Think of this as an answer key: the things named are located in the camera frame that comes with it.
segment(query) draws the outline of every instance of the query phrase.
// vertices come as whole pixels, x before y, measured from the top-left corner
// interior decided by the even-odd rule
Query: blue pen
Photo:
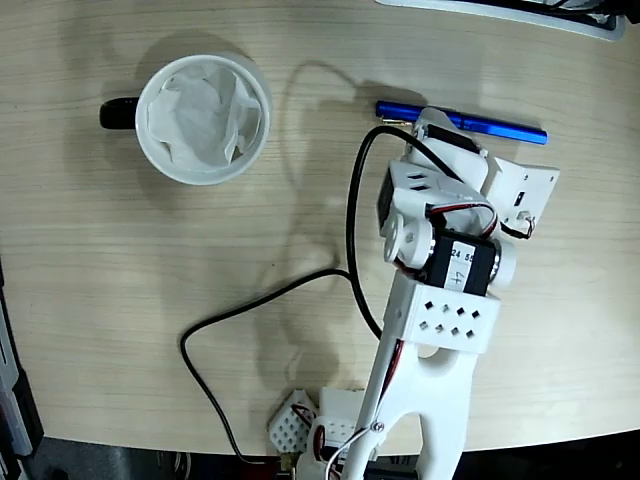
[[[385,120],[398,120],[404,122],[415,122],[420,116],[424,107],[415,105],[404,105],[402,103],[378,101],[376,103],[376,116]],[[495,118],[479,117],[469,115],[447,108],[435,107],[444,112],[449,120],[460,130],[468,132],[483,133],[494,137],[510,138],[521,142],[546,145],[549,140],[547,132],[539,128],[520,125],[517,123],[505,122]]]

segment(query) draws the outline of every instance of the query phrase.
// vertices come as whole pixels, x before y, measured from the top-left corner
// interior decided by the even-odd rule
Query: white robotic arm
[[[391,162],[378,218],[384,259],[398,269],[380,345],[353,434],[328,462],[304,453],[301,480],[337,476],[334,462],[347,448],[341,480],[362,480],[389,430],[410,413],[421,422],[417,476],[452,478],[465,443],[477,356],[487,349],[500,310],[487,288],[508,285],[515,270],[515,248],[501,226],[510,230],[505,222],[511,221],[514,229],[526,229],[521,238],[530,237],[558,177],[555,169],[493,159],[435,109],[423,111],[414,135],[461,181],[411,147]],[[421,358],[421,345],[438,351]],[[316,419],[308,445],[330,417],[325,412]]]

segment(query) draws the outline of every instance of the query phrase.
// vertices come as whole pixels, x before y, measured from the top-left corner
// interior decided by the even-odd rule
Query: wire
[[[309,410],[304,405],[300,405],[299,403],[293,403],[291,405],[291,410],[293,410],[293,413],[295,413],[298,416],[298,418],[302,420],[302,423],[304,423],[307,427],[311,428],[311,421],[307,417],[305,417],[304,414],[301,412],[301,410],[306,410],[312,416],[314,416],[315,414],[311,410]]]
[[[231,448],[233,452],[244,463],[248,463],[252,465],[256,465],[256,464],[262,465],[267,462],[255,462],[255,461],[249,460],[240,451],[238,444],[236,442],[235,436],[233,435],[233,430],[231,429],[231,425],[229,424],[229,420],[227,419],[227,416],[225,415],[224,410],[222,409],[222,407],[220,406],[220,403],[218,403],[218,400],[213,395],[213,393],[211,392],[211,390],[209,389],[205,381],[202,379],[202,377],[196,370],[195,366],[193,365],[193,362],[191,361],[191,358],[189,358],[189,354],[187,352],[187,340],[189,340],[189,337],[191,337],[191,335],[198,332],[199,330],[202,330],[203,328],[206,328],[210,325],[215,325],[216,323],[222,322],[223,320],[227,320],[231,317],[241,315],[243,313],[248,312],[249,310],[253,310],[254,308],[260,307],[265,303],[275,300],[276,298],[281,297],[285,293],[288,293],[291,290],[294,290],[309,282],[312,282],[314,280],[318,280],[324,277],[334,276],[334,275],[340,276],[342,278],[346,278],[347,280],[351,280],[350,275],[344,270],[340,270],[337,268],[327,268],[324,270],[319,270],[309,275],[305,275],[304,277],[299,278],[291,282],[290,284],[285,285],[284,287],[274,292],[271,292],[263,297],[260,297],[256,300],[253,300],[252,302],[249,302],[243,306],[234,308],[232,310],[228,310],[224,313],[214,315],[205,320],[202,320],[192,325],[191,327],[189,327],[180,337],[180,354],[182,355],[182,360],[184,360],[184,363],[187,366],[189,373],[191,373],[195,381],[198,383],[198,385],[200,386],[204,394],[209,399],[209,402],[211,403],[211,405],[213,405],[213,408],[218,413],[218,417],[220,417],[220,421],[222,422],[222,426],[227,434],[227,438],[229,439],[229,443],[231,444]]]
[[[184,472],[184,480],[189,480],[189,477],[191,476],[191,454],[187,452],[186,456],[187,456],[187,467]]]
[[[313,456],[319,462],[322,460],[322,449],[324,448],[324,426],[318,425],[313,432]]]
[[[329,457],[329,461],[327,462],[327,465],[324,467],[324,478],[325,480],[331,480],[330,475],[331,475],[331,466],[335,463],[336,459],[340,456],[340,454],[347,448],[349,448],[349,446],[351,446],[351,444],[353,444],[356,440],[358,440],[360,437],[364,436],[365,433],[367,433],[369,431],[369,427],[367,428],[361,428],[360,430],[358,430],[357,432],[355,432],[353,435],[351,435],[349,437],[349,439],[344,442],[340,447],[338,447],[338,449],[333,452],[333,455],[331,455],[331,457]]]
[[[398,339],[396,340],[396,346],[393,350],[393,356],[391,357],[391,361],[389,362],[389,368],[387,368],[387,373],[384,376],[384,381],[382,382],[382,390],[380,391],[380,399],[378,400],[378,405],[382,400],[389,384],[391,383],[391,379],[393,378],[394,373],[396,373],[396,368],[398,367],[398,362],[400,361],[400,355],[402,355],[402,348],[404,347],[404,341]]]
[[[484,227],[484,229],[482,230],[482,233],[480,234],[480,238],[487,238],[489,237],[489,235],[491,235],[491,233],[493,233],[493,231],[496,228],[496,225],[498,224],[498,214],[496,213],[495,209],[488,203],[480,203],[480,202],[476,202],[476,203],[457,203],[454,205],[444,205],[444,206],[438,206],[435,208],[432,208],[428,211],[425,212],[426,215],[438,215],[438,214],[442,214],[442,213],[450,213],[450,212],[457,212],[460,210],[469,210],[471,208],[487,208],[491,211],[491,220],[489,221],[489,223],[487,224],[486,227]]]
[[[358,262],[356,259],[356,212],[358,209],[358,194],[360,192],[360,181],[362,179],[362,172],[364,171],[364,164],[367,159],[367,155],[369,154],[369,150],[371,149],[371,145],[373,141],[379,135],[391,135],[393,137],[397,137],[401,140],[404,140],[406,143],[410,144],[420,153],[422,153],[425,157],[433,162],[433,164],[438,167],[442,173],[447,175],[448,177],[453,178],[454,180],[460,180],[460,177],[456,175],[456,173],[449,168],[447,164],[445,164],[440,157],[438,157],[435,153],[433,153],[427,146],[425,146],[422,142],[420,142],[417,138],[405,132],[404,130],[400,130],[398,128],[394,128],[388,125],[379,125],[369,131],[367,135],[362,140],[362,144],[360,145],[360,149],[358,150],[358,154],[356,155],[356,160],[353,164],[353,172],[351,173],[351,182],[349,184],[349,194],[347,197],[347,218],[346,218],[346,260],[347,260],[347,269],[349,270],[349,274],[351,275],[351,287],[353,289],[353,296],[355,297],[356,303],[358,304],[358,308],[360,309],[360,313],[364,317],[364,321],[367,323],[373,334],[379,339],[382,331],[380,327],[373,319],[373,315],[369,310],[367,305],[366,298],[364,296],[364,292],[362,291],[362,286],[360,285],[360,276],[358,274]]]
[[[235,453],[235,455],[238,457],[239,460],[245,463],[262,465],[266,462],[261,462],[261,461],[256,462],[256,461],[249,460],[240,451],[240,448],[238,447],[235,436],[233,434],[233,430],[231,429],[231,425],[229,424],[229,420],[227,419],[227,416],[225,415],[224,410],[222,409],[222,406],[220,405],[218,400],[215,398],[215,396],[213,395],[213,393],[205,383],[204,379],[200,376],[193,362],[191,361],[191,358],[189,357],[189,353],[187,352],[187,341],[194,333],[202,330],[203,328],[209,327],[211,325],[215,325],[216,323],[222,322],[224,320],[235,317],[237,315],[241,315],[254,308],[258,308],[290,292],[291,290],[294,290],[309,282],[312,282],[320,278],[333,276],[333,275],[337,275],[349,280],[349,282],[351,283],[351,287],[353,289],[353,295],[354,295],[355,301],[358,305],[358,308],[360,309],[360,313],[362,314],[365,322],[371,329],[372,333],[378,339],[380,338],[382,331],[379,325],[377,324],[377,322],[375,321],[375,319],[373,318],[371,311],[369,310],[369,306],[367,305],[367,301],[364,296],[362,286],[360,285],[360,278],[358,275],[358,266],[357,266],[357,260],[356,260],[355,223],[356,223],[356,212],[357,212],[357,204],[358,204],[358,194],[360,191],[360,180],[362,178],[364,164],[365,164],[367,155],[369,153],[369,150],[371,149],[371,145],[373,144],[373,141],[376,139],[376,137],[382,134],[391,135],[401,140],[404,140],[406,143],[409,143],[412,147],[417,149],[420,153],[422,153],[429,160],[431,160],[431,162],[433,162],[433,164],[436,167],[438,167],[445,175],[447,175],[450,178],[453,178],[454,180],[458,180],[462,182],[460,177],[458,177],[458,175],[456,175],[456,173],[453,170],[451,170],[451,168],[449,168],[435,153],[433,153],[428,147],[426,147],[424,144],[422,144],[422,142],[417,140],[412,135],[408,134],[403,130],[393,128],[388,125],[380,125],[373,128],[365,136],[364,140],[362,141],[362,144],[360,145],[360,149],[358,150],[358,154],[354,162],[353,172],[351,174],[351,181],[349,184],[349,192],[347,196],[347,213],[346,213],[346,217],[347,217],[346,218],[346,262],[347,262],[348,272],[337,269],[337,268],[327,268],[324,270],[319,270],[317,272],[311,273],[309,275],[305,275],[304,277],[301,277],[291,282],[290,284],[285,285],[284,287],[278,290],[275,290],[274,292],[264,295],[263,297],[260,297],[249,303],[246,303],[245,305],[228,310],[221,314],[213,315],[200,322],[197,322],[194,325],[190,326],[180,336],[180,342],[179,342],[180,354],[182,356],[182,359],[187,369],[189,370],[189,373],[191,373],[196,383],[200,386],[200,388],[206,395],[207,399],[209,400],[213,408],[216,410],[216,413],[218,414],[218,417],[220,418],[222,426],[227,434],[227,438],[229,440],[229,444],[231,445],[233,452]],[[357,438],[355,436],[352,437],[352,441],[357,440]]]
[[[529,240],[533,236],[533,231],[536,228],[536,222],[533,218],[527,217],[525,218],[527,222],[529,222],[529,228],[527,228],[527,233],[522,233],[518,230],[514,230],[513,228],[507,227],[504,223],[500,224],[502,231],[507,235],[511,235],[514,238],[519,240]]]

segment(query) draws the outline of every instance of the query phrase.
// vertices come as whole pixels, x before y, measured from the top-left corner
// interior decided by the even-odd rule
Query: mug
[[[174,164],[168,147],[151,136],[148,127],[148,107],[165,82],[178,71],[191,65],[210,62],[233,71],[253,89],[262,108],[262,117],[256,137],[244,153],[225,167],[209,172],[195,172]],[[267,143],[272,110],[271,91],[258,66],[242,55],[224,52],[191,55],[165,65],[151,77],[139,97],[116,98],[105,102],[100,107],[100,125],[109,130],[135,129],[138,143],[145,156],[167,177],[187,185],[215,185],[237,177],[255,162]]]

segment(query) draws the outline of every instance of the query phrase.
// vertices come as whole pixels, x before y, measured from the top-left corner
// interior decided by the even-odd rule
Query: wood grain surface
[[[215,187],[158,173],[102,102],[193,53],[252,58],[274,94],[255,165]],[[377,99],[542,125],[546,147],[483,138],[562,174],[503,299],[473,389],[467,448],[640,428],[640,29],[607,43],[372,0],[7,0],[0,17],[0,255],[19,354],[47,435],[229,452],[178,352],[192,322],[343,264],[348,176]],[[375,198],[358,212],[364,288],[381,318],[393,270]],[[342,279],[198,333],[197,367],[245,453],[294,387],[363,387],[376,342]],[[386,453],[419,449],[417,422]]]

